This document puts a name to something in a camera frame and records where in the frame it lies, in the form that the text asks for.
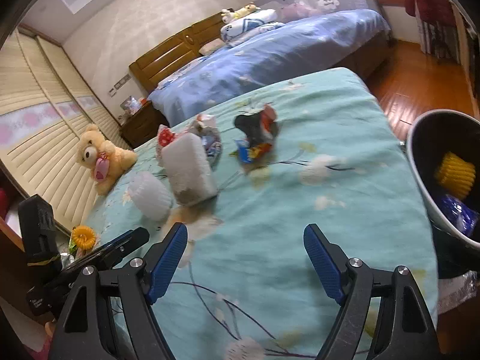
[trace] bed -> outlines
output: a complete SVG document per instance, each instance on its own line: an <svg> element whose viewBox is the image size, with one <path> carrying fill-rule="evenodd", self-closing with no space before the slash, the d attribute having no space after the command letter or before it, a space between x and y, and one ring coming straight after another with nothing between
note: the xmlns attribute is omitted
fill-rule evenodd
<svg viewBox="0 0 480 360"><path fill-rule="evenodd" d="M280 12L278 1L256 3ZM366 8L365 0L339 1L334 13L292 21L200 57L200 47L219 37L222 22L219 14L213 15L165 40L130 69L171 126L243 93L331 67L347 67L365 79L389 55L388 25L374 11L352 9ZM192 61L199 63L193 66Z"/></svg>
<svg viewBox="0 0 480 360"><path fill-rule="evenodd" d="M244 174L229 155L234 139L242 138L233 119L264 103L277 110L280 135L273 156ZM150 242L123 263L162 240L172 222L187 224L190 241L182 268L153 306L178 360L316 356L338 305L326 296L304 250L302 234L309 223L372 268L408 266L435 321L437 265L422 199L382 110L356 74L334 68L300 76L228 100L209 113L217 118L224 145L214 169L216 199L193 209L174 207L166 222L142 216L127 187L140 171L162 174L153 139L135 149L138 162L97 199L86 221L101 243L137 226L149 230ZM333 163L344 170L325 168ZM193 282L202 286L199 295ZM371 315L377 310L373 302ZM125 332L122 314L115 318ZM360 351L370 343L363 336ZM228 357L241 347L245 357Z"/></svg>

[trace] plush toy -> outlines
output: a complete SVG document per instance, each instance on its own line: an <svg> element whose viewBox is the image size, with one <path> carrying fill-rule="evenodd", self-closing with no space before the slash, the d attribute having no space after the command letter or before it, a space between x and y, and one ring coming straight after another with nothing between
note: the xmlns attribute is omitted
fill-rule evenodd
<svg viewBox="0 0 480 360"><path fill-rule="evenodd" d="M116 147L94 124L86 127L77 143L77 162L91 169L99 195L106 195L123 172L136 161L135 152Z"/></svg>
<svg viewBox="0 0 480 360"><path fill-rule="evenodd" d="M260 8L257 8L254 3L250 3L243 8L240 8L238 11L222 9L222 21L225 24L229 24L234 20L245 17L246 15L249 15L258 10L260 10Z"/></svg>

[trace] yellow teddy bear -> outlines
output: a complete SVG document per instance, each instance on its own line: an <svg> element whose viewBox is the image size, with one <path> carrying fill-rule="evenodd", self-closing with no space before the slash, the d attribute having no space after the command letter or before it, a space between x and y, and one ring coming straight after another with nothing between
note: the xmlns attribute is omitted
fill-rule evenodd
<svg viewBox="0 0 480 360"><path fill-rule="evenodd" d="M258 10L260 10L260 8L257 8L254 3L250 3L243 8L240 8L238 11L222 9L222 21L225 24L229 24L234 20L245 17L246 15L249 15Z"/></svg>
<svg viewBox="0 0 480 360"><path fill-rule="evenodd" d="M89 124L77 143L77 162L91 169L97 194L106 195L123 172L137 162L137 154L116 147L96 125Z"/></svg>

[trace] yellow hair tie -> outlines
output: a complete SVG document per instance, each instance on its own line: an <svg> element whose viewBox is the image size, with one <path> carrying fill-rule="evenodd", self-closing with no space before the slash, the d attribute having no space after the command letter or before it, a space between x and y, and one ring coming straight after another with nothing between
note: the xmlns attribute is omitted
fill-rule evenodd
<svg viewBox="0 0 480 360"><path fill-rule="evenodd" d="M80 249L90 250L97 241L97 236L92 228L88 226L77 226L71 231L71 239Z"/></svg>
<svg viewBox="0 0 480 360"><path fill-rule="evenodd" d="M435 178L438 184L454 197L463 200L470 193L475 182L475 165L449 151L443 157Z"/></svg>

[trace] wall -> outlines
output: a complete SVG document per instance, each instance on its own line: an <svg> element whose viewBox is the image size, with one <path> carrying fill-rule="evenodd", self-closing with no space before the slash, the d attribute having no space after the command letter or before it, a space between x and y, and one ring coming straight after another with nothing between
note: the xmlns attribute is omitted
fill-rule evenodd
<svg viewBox="0 0 480 360"><path fill-rule="evenodd" d="M253 0L116 0L82 24L63 47L82 76L117 116L129 95L145 96L129 80L110 97L108 91L129 72L128 66L167 37L219 12Z"/></svg>
<svg viewBox="0 0 480 360"><path fill-rule="evenodd" d="M417 19L415 17L407 14L404 7L388 7L385 5L383 9L395 39L420 43Z"/></svg>

